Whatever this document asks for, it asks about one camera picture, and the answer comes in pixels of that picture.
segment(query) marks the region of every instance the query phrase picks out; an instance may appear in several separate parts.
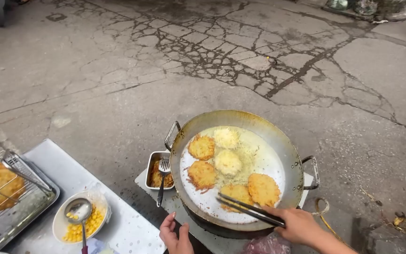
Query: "concrete ground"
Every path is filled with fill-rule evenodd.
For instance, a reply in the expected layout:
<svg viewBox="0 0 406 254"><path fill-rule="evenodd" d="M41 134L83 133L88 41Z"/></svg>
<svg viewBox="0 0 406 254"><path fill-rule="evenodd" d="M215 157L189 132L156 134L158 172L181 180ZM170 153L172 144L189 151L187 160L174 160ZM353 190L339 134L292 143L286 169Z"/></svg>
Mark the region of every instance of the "concrete ground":
<svg viewBox="0 0 406 254"><path fill-rule="evenodd" d="M0 147L50 138L155 224L134 178L173 121L221 108L316 156L310 197L406 214L406 21L282 0L31 0L0 28Z"/></svg>

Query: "stainless steel tray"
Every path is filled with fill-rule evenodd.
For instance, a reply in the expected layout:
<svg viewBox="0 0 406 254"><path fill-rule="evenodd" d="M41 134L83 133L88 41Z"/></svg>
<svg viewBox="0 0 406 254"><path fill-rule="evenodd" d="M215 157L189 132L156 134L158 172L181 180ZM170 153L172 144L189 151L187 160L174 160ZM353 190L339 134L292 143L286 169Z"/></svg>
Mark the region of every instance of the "stainless steel tray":
<svg viewBox="0 0 406 254"><path fill-rule="evenodd" d="M12 170L16 177L24 178L26 189L17 199L7 197L16 204L12 208L0 211L1 250L59 198L60 190L36 165L20 158L16 153L1 151L0 161Z"/></svg>

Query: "tongs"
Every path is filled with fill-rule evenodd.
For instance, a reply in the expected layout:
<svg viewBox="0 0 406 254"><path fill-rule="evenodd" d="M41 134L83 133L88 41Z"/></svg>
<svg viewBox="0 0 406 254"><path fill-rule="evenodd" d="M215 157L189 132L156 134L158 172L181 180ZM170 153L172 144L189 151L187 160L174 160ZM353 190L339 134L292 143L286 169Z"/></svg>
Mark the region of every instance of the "tongs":
<svg viewBox="0 0 406 254"><path fill-rule="evenodd" d="M217 201L223 205L229 206L231 208L237 209L245 214L248 214L254 218L257 218L260 221L266 222L274 227L283 227L286 228L285 225L285 221L278 217L278 216L274 216L270 213L267 213L266 211L260 209L260 208L256 208L254 206L245 204L244 202L238 201L236 199L233 199L227 195L224 195L222 193L218 193L218 197L216 197Z"/></svg>

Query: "frying pan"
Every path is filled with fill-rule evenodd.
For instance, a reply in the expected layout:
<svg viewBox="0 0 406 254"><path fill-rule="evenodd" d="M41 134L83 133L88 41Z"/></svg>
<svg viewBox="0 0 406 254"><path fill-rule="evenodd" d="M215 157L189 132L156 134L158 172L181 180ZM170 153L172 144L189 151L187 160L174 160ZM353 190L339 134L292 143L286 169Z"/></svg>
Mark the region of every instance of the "frying pan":
<svg viewBox="0 0 406 254"><path fill-rule="evenodd" d="M202 113L190 119L186 124L183 125L182 128L180 127L178 121L175 121L172 124L164 143L166 148L171 152L171 172L179 198L190 211L203 220L236 231L250 232L270 228L269 224L261 221L251 223L233 223L211 216L207 212L203 211L199 205L195 204L191 200L189 193L185 190L180 176L180 168L182 168L180 163L182 163L181 157L183 153L187 150L187 144L196 134L216 126L235 126L252 131L265 140L268 145L274 149L281 160L285 175L285 187L284 189L280 188L282 197L277 207L297 207L302 198L303 190L313 190L319 186L320 180L316 159L313 156L308 156L307 158L301 160L296 148L290 142L290 139L280 129L268 122L266 119L249 112L233 109L214 110ZM178 133L176 134L173 144L170 147L169 139L175 128L177 128ZM316 180L313 185L304 186L304 172L302 163L309 160L312 161Z"/></svg>

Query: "forearm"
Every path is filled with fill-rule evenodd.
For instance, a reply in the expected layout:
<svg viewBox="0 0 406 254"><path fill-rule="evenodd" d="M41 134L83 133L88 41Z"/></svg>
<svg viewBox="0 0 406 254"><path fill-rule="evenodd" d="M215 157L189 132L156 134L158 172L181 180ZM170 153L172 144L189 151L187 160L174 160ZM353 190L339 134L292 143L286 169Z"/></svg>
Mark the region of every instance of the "forearm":
<svg viewBox="0 0 406 254"><path fill-rule="evenodd" d="M349 246L337 240L334 235L323 231L317 234L310 244L310 247L320 254L357 254Z"/></svg>

